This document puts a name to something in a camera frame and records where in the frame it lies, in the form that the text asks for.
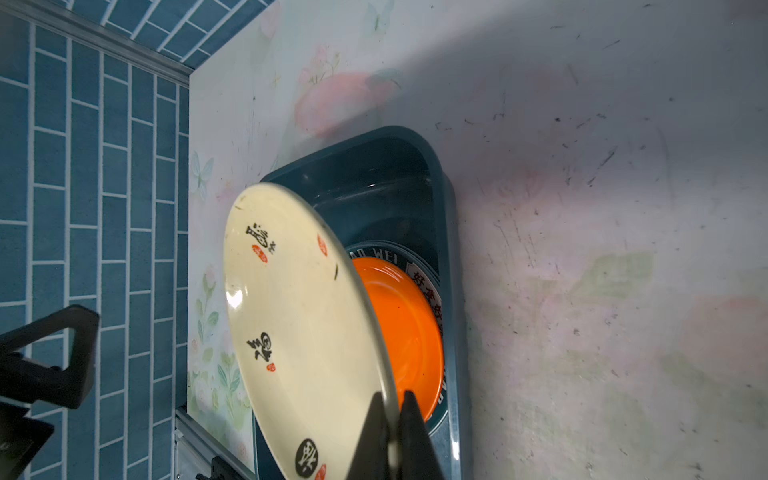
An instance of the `butterfly pattern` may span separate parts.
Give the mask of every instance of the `butterfly pattern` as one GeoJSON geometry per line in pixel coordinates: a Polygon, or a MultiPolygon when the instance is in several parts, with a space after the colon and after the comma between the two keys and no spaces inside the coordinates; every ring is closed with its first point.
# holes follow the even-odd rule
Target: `butterfly pattern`
{"type": "Polygon", "coordinates": [[[214,159],[210,158],[203,169],[200,169],[200,157],[197,152],[192,152],[192,182],[190,183],[190,193],[196,194],[205,203],[207,194],[207,184],[211,174],[214,172],[214,159]]]}

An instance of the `green leaf pattern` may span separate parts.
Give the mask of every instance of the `green leaf pattern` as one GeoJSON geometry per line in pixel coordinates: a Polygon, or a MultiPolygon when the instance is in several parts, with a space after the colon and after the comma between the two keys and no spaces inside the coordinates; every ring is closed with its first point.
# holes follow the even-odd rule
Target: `green leaf pattern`
{"type": "Polygon", "coordinates": [[[197,338],[190,344],[190,357],[196,361],[191,360],[190,367],[200,371],[187,373],[187,410],[216,440],[232,449],[251,429],[250,402],[234,353],[221,351],[216,344],[215,339],[227,333],[222,328],[229,326],[226,322],[224,327],[218,326],[221,316],[211,299],[223,294],[214,293],[217,282],[212,275],[202,277],[202,291],[198,290],[190,310],[197,316],[197,338]],[[198,342],[199,347],[192,347],[198,342]]]}

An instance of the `plate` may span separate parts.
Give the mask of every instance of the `plate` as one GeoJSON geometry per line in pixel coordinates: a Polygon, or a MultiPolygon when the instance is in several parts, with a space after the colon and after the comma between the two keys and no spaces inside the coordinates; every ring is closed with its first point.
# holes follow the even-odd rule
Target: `plate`
{"type": "MultiPolygon", "coordinates": [[[[442,338],[442,300],[440,299],[440,282],[435,270],[417,253],[399,243],[386,240],[369,240],[355,243],[346,248],[352,259],[359,257],[375,257],[386,260],[404,270],[416,283],[429,302],[442,338]]],[[[434,412],[427,419],[426,427],[430,435],[435,433],[448,415],[448,382],[445,378],[445,368],[442,374],[442,386],[434,412]]]]}
{"type": "Polygon", "coordinates": [[[300,197],[261,183],[224,235],[227,313],[240,375],[286,478],[345,478],[371,398],[399,405],[370,300],[336,236],[300,197]]]}
{"type": "Polygon", "coordinates": [[[406,390],[412,391],[426,421],[437,405],[444,367],[432,308],[396,265],[375,257],[355,258],[353,264],[384,335],[399,404],[406,390]]]}

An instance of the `white grout line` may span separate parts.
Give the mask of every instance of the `white grout line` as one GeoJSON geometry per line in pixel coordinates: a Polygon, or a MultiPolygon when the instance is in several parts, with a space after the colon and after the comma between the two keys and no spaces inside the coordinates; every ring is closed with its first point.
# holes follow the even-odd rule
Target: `white grout line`
{"type": "Polygon", "coordinates": [[[156,427],[156,426],[158,426],[158,425],[162,425],[162,424],[164,424],[165,422],[167,422],[168,420],[171,420],[172,418],[173,418],[173,417],[171,416],[171,417],[168,417],[167,419],[158,420],[157,422],[155,422],[155,423],[153,423],[153,424],[152,424],[152,428],[154,428],[154,427],[156,427]]]}
{"type": "Polygon", "coordinates": [[[108,447],[109,445],[112,445],[112,444],[117,443],[117,442],[122,442],[122,441],[123,441],[123,437],[117,437],[116,439],[110,440],[107,443],[102,443],[101,445],[99,445],[98,448],[102,449],[104,447],[108,447]]]}
{"type": "Polygon", "coordinates": [[[58,467],[58,466],[61,466],[61,465],[62,465],[62,463],[61,463],[61,460],[59,460],[59,461],[58,461],[58,462],[56,462],[56,463],[51,463],[51,464],[50,464],[49,466],[47,466],[47,467],[38,468],[37,470],[35,470],[34,472],[30,473],[29,475],[30,475],[30,476],[35,476],[35,475],[37,475],[37,474],[40,474],[40,473],[42,473],[42,472],[47,472],[48,470],[53,470],[54,468],[56,468],[56,467],[58,467]]]}
{"type": "Polygon", "coordinates": [[[189,20],[187,20],[187,24],[188,24],[190,27],[195,27],[197,30],[200,30],[200,31],[202,31],[203,33],[208,33],[208,30],[206,30],[206,29],[205,29],[205,28],[203,28],[203,27],[200,27],[199,25],[195,25],[194,23],[190,22],[189,20]]]}
{"type": "Polygon", "coordinates": [[[104,14],[101,16],[101,21],[99,22],[99,25],[103,27],[107,24],[107,20],[109,20],[109,17],[110,15],[112,15],[112,11],[114,10],[114,6],[117,4],[118,4],[118,0],[110,0],[109,5],[107,6],[107,9],[104,10],[104,14]]]}
{"type": "Polygon", "coordinates": [[[56,55],[55,53],[51,53],[50,51],[45,51],[42,48],[36,48],[35,49],[35,53],[41,53],[41,54],[45,55],[46,57],[55,58],[56,60],[59,60],[59,61],[67,61],[67,59],[65,57],[62,57],[60,55],[56,55]]]}
{"type": "Polygon", "coordinates": [[[112,393],[108,393],[106,395],[100,396],[99,400],[108,399],[111,396],[118,396],[118,395],[120,395],[122,393],[125,393],[125,392],[126,392],[126,389],[119,389],[119,390],[116,390],[116,391],[114,391],[112,393]]]}
{"type": "MultiPolygon", "coordinates": [[[[113,0],[112,3],[107,7],[107,11],[104,13],[104,17],[102,18],[101,24],[104,25],[104,23],[107,21],[107,18],[109,18],[109,15],[112,13],[112,10],[114,9],[114,5],[117,3],[117,0],[113,0]]],[[[100,73],[104,72],[104,52],[100,51],[98,54],[98,70],[100,73]]],[[[101,172],[103,170],[102,166],[104,165],[104,75],[98,76],[98,87],[99,87],[99,99],[98,99],[98,124],[99,124],[99,133],[98,133],[98,166],[97,166],[97,172],[98,172],[98,185],[97,185],[97,192],[98,192],[98,199],[97,199],[97,224],[98,228],[96,229],[96,311],[101,312],[101,241],[104,235],[104,222],[102,221],[102,212],[104,210],[103,204],[104,204],[104,198],[102,197],[102,194],[104,193],[104,178],[101,176],[101,172]]],[[[94,369],[94,395],[96,398],[101,396],[101,334],[96,335],[96,352],[94,354],[94,357],[96,359],[96,368],[94,369]]],[[[101,432],[99,430],[100,423],[101,423],[101,405],[100,402],[96,402],[96,421],[94,424],[94,480],[99,480],[99,437],[101,435],[101,432]]]]}
{"type": "Polygon", "coordinates": [[[56,415],[57,413],[61,413],[63,411],[64,411],[64,409],[62,409],[62,408],[52,409],[52,410],[48,410],[47,412],[38,413],[37,415],[33,415],[32,418],[35,419],[35,420],[44,419],[45,417],[48,417],[48,416],[51,416],[51,415],[56,415]]]}
{"type": "Polygon", "coordinates": [[[138,465],[138,464],[140,464],[142,462],[146,462],[148,459],[149,459],[149,457],[140,458],[136,462],[129,463],[128,465],[126,465],[126,469],[131,468],[131,467],[135,467],[136,465],[138,465]]]}
{"type": "Polygon", "coordinates": [[[227,10],[227,11],[229,11],[229,10],[230,10],[230,8],[229,8],[229,7],[227,7],[225,4],[221,3],[221,0],[214,0],[214,2],[216,2],[217,4],[219,4],[220,6],[222,6],[222,7],[224,8],[224,10],[227,10]]]}
{"type": "Polygon", "coordinates": [[[154,13],[154,10],[157,8],[157,6],[160,4],[160,0],[155,0],[155,2],[152,3],[152,6],[147,9],[147,11],[144,13],[144,16],[141,17],[141,20],[139,21],[139,24],[136,25],[136,28],[134,28],[133,32],[131,33],[131,40],[136,40],[136,37],[141,32],[141,29],[144,28],[144,25],[149,23],[149,18],[154,13]]]}
{"type": "Polygon", "coordinates": [[[122,78],[113,77],[110,74],[104,74],[104,78],[107,78],[107,79],[112,80],[112,81],[116,81],[119,84],[123,84],[123,85],[127,85],[128,84],[128,82],[123,80],[122,78]]]}
{"type": "Polygon", "coordinates": [[[39,340],[35,340],[35,342],[47,342],[49,340],[61,340],[64,338],[64,333],[54,333],[53,335],[44,336],[43,338],[39,340]]]}
{"type": "MultiPolygon", "coordinates": [[[[128,104],[128,110],[130,110],[130,109],[131,109],[131,104],[128,104]]],[[[122,145],[115,145],[115,144],[109,144],[107,142],[104,142],[104,146],[105,147],[109,147],[109,148],[114,148],[115,150],[128,151],[128,147],[123,147],[122,145]]]]}
{"type": "MultiPolygon", "coordinates": [[[[179,103],[176,104],[176,132],[179,131],[179,115],[180,115],[180,106],[181,106],[181,92],[179,90],[179,85],[176,85],[176,98],[179,99],[179,103]]],[[[176,165],[174,168],[174,175],[175,175],[175,181],[176,181],[176,187],[174,188],[174,230],[176,230],[179,227],[179,136],[176,135],[176,154],[174,155],[176,158],[176,165]]],[[[174,235],[174,289],[176,288],[176,285],[178,285],[178,249],[179,249],[179,241],[178,241],[178,234],[174,235]]],[[[176,338],[176,322],[177,322],[177,311],[178,311],[178,295],[176,294],[176,290],[174,290],[174,310],[173,310],[173,320],[171,320],[174,324],[171,327],[172,333],[171,335],[174,336],[174,345],[176,344],[176,341],[178,339],[176,338]]],[[[175,430],[175,422],[176,418],[174,415],[175,409],[176,409],[176,382],[178,382],[178,379],[176,378],[176,349],[174,348],[174,351],[171,353],[171,359],[170,359],[170,376],[173,380],[171,380],[171,386],[170,386],[170,414],[172,417],[174,417],[174,425],[173,428],[171,428],[170,434],[174,434],[175,430]]],[[[174,458],[176,449],[174,448],[175,442],[170,443],[170,475],[171,478],[176,478],[176,459],[174,458]]]]}
{"type": "Polygon", "coordinates": [[[78,100],[77,98],[70,98],[69,101],[75,105],[81,105],[82,107],[88,107],[88,108],[93,108],[94,110],[98,110],[98,105],[89,104],[88,102],[78,100]]]}
{"type": "MultiPolygon", "coordinates": [[[[133,115],[133,92],[134,90],[134,68],[133,65],[128,64],[128,118],[133,115]]],[[[128,232],[126,232],[125,240],[125,258],[131,258],[131,162],[133,160],[133,124],[128,124],[128,138],[127,138],[127,170],[125,175],[125,188],[127,192],[127,199],[125,205],[127,208],[126,218],[128,221],[128,232]]],[[[125,263],[125,365],[123,370],[124,388],[126,392],[125,399],[123,400],[123,435],[125,435],[125,442],[123,443],[123,480],[127,480],[128,477],[128,364],[130,363],[131,351],[131,338],[129,335],[129,329],[131,328],[131,262],[125,263]]]]}
{"type": "Polygon", "coordinates": [[[181,27],[184,26],[184,23],[190,19],[192,15],[194,15],[195,12],[197,12],[197,8],[202,5],[204,0],[197,0],[194,5],[192,5],[192,8],[187,10],[187,13],[184,14],[184,17],[181,18],[181,20],[176,24],[173,30],[170,31],[168,36],[163,40],[163,43],[160,44],[159,47],[157,47],[156,51],[160,51],[163,48],[165,48],[165,45],[168,45],[168,42],[174,37],[174,35],[177,34],[179,30],[181,30],[181,27]]]}
{"type": "Polygon", "coordinates": [[[45,132],[46,134],[58,135],[59,137],[67,136],[67,134],[63,131],[53,130],[52,128],[46,128],[46,127],[35,126],[35,131],[42,131],[42,132],[45,132]]]}
{"type": "Polygon", "coordinates": [[[29,85],[27,85],[27,84],[22,84],[20,81],[12,80],[12,79],[6,78],[6,77],[0,77],[0,82],[6,83],[6,84],[10,84],[10,85],[15,85],[15,86],[21,87],[21,88],[29,88],[29,85]]]}
{"type": "Polygon", "coordinates": [[[198,42],[198,43],[196,43],[196,44],[195,44],[195,46],[193,46],[193,47],[192,47],[192,49],[191,49],[191,50],[189,50],[189,52],[187,52],[187,54],[186,54],[185,56],[181,57],[181,60],[179,60],[179,61],[180,61],[181,63],[184,63],[185,61],[187,61],[187,59],[188,59],[188,58],[189,58],[189,57],[190,57],[190,56],[191,56],[191,55],[192,55],[192,54],[195,52],[195,50],[197,50],[197,49],[198,49],[198,48],[199,48],[199,47],[200,47],[200,46],[201,46],[203,43],[205,43],[205,42],[208,40],[208,38],[210,38],[210,36],[211,36],[211,35],[213,35],[214,33],[216,33],[216,31],[219,29],[219,27],[221,27],[221,25],[224,25],[225,23],[227,23],[227,20],[229,20],[229,19],[232,17],[232,15],[234,15],[235,13],[237,13],[237,11],[238,11],[238,10],[240,10],[240,7],[242,7],[243,5],[245,5],[245,3],[246,3],[247,1],[248,1],[248,0],[240,0],[240,1],[239,1],[239,2],[238,2],[238,3],[237,3],[235,6],[234,6],[234,7],[232,7],[232,9],[231,9],[231,10],[229,10],[229,11],[228,11],[228,12],[225,14],[225,16],[224,16],[224,17],[221,17],[221,19],[218,21],[218,23],[216,23],[216,24],[214,25],[214,27],[213,27],[213,28],[212,28],[212,29],[211,29],[211,30],[210,30],[208,33],[206,33],[206,34],[205,34],[205,36],[203,36],[203,37],[202,37],[202,38],[199,40],[199,42],[198,42]]]}
{"type": "Polygon", "coordinates": [[[164,51],[165,53],[167,53],[167,54],[173,55],[173,56],[174,56],[174,57],[176,57],[176,58],[181,58],[181,55],[179,55],[179,54],[178,54],[178,53],[176,53],[176,52],[170,51],[170,50],[168,50],[167,48],[163,48],[163,51],[164,51]]]}
{"type": "Polygon", "coordinates": [[[0,302],[0,307],[3,307],[3,306],[22,306],[22,305],[26,305],[26,304],[27,304],[27,300],[15,300],[15,301],[12,301],[12,302],[0,302]]]}
{"type": "Polygon", "coordinates": [[[153,26],[153,27],[155,27],[157,30],[160,30],[160,31],[162,31],[162,32],[163,32],[164,34],[166,34],[166,35],[168,35],[168,34],[170,33],[170,30],[166,30],[165,28],[163,28],[163,27],[159,26],[159,25],[158,25],[158,24],[156,24],[156,23],[147,22],[147,25],[152,25],[152,26],[153,26]]]}
{"type": "Polygon", "coordinates": [[[172,104],[175,104],[176,101],[173,98],[166,97],[165,95],[157,94],[157,98],[162,98],[165,101],[169,101],[172,104]]]}
{"type": "Polygon", "coordinates": [[[61,185],[39,184],[37,182],[33,183],[32,186],[35,188],[47,188],[49,190],[66,190],[66,187],[62,187],[61,185]]]}
{"type": "MultiPolygon", "coordinates": [[[[29,58],[27,59],[29,93],[27,104],[27,308],[24,323],[32,323],[32,234],[35,232],[34,202],[35,188],[32,184],[35,182],[35,46],[36,46],[36,28],[35,24],[29,24],[29,58]]],[[[24,356],[32,357],[32,347],[24,347],[24,356]]],[[[27,464],[24,469],[24,479],[29,480],[31,466],[27,464]]]]}
{"type": "MultiPolygon", "coordinates": [[[[157,92],[157,75],[152,75],[152,118],[154,120],[157,120],[157,96],[154,95],[154,93],[157,92]]],[[[152,234],[151,234],[151,249],[152,249],[152,256],[150,257],[152,259],[151,267],[150,267],[150,319],[154,319],[154,241],[155,241],[155,227],[157,225],[157,218],[155,215],[155,210],[157,209],[157,206],[155,205],[155,200],[157,199],[157,129],[155,127],[152,128],[152,234]]],[[[154,327],[151,327],[149,330],[149,378],[152,379],[152,376],[154,375],[154,327]]],[[[149,384],[149,459],[148,464],[149,468],[152,468],[152,444],[154,442],[154,436],[152,435],[152,417],[154,412],[154,384],[150,382],[149,384]]]]}
{"type": "Polygon", "coordinates": [[[120,25],[118,25],[116,23],[107,22],[107,25],[110,25],[111,27],[115,27],[117,30],[122,30],[122,31],[124,31],[125,33],[127,33],[129,35],[131,34],[130,30],[128,30],[126,28],[123,28],[123,27],[121,27],[120,25]]]}
{"type": "Polygon", "coordinates": [[[150,121],[141,120],[140,118],[136,118],[136,117],[131,117],[131,120],[132,121],[136,121],[136,122],[138,122],[140,124],[144,124],[144,125],[148,125],[150,127],[154,127],[154,123],[152,123],[150,121]]]}

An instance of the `white countertop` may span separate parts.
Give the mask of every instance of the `white countertop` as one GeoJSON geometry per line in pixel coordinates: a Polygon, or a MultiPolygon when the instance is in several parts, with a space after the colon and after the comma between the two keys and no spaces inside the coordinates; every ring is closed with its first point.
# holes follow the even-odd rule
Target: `white countertop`
{"type": "Polygon", "coordinates": [[[456,190],[476,478],[765,478],[767,31],[760,0],[275,2],[191,77],[190,414],[253,462],[235,196],[396,124],[456,190]]]}

